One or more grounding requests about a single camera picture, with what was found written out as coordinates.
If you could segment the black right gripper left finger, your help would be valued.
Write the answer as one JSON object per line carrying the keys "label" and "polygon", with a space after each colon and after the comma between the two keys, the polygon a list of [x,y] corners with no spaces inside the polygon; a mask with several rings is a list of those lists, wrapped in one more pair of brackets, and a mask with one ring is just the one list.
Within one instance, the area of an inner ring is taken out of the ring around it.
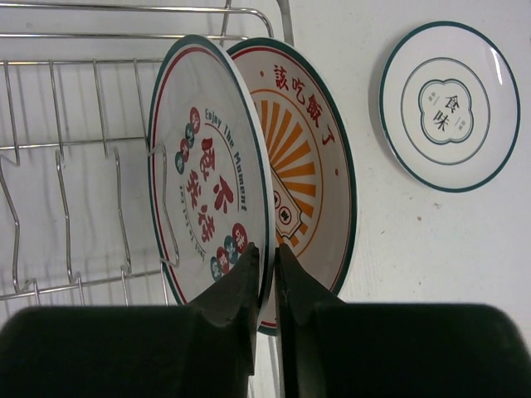
{"label": "black right gripper left finger", "polygon": [[183,306],[32,307],[1,331],[4,397],[244,397],[259,250]]}

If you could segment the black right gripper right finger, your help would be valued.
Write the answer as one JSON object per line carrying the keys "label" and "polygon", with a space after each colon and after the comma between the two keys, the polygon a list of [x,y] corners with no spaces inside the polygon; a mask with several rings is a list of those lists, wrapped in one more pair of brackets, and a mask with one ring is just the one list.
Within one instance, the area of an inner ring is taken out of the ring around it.
{"label": "black right gripper right finger", "polygon": [[275,253],[283,397],[527,397],[530,355],[477,303],[345,303],[287,245]]}

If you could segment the white plate red characters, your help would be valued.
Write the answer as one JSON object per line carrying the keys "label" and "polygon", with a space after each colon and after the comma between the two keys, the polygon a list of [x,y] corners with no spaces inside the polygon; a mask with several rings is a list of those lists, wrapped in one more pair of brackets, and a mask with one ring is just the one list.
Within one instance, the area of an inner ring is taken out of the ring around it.
{"label": "white plate red characters", "polygon": [[236,63],[195,34],[176,41],[153,87],[149,200],[164,275],[185,304],[259,250],[264,313],[275,251],[273,184],[255,104]]}

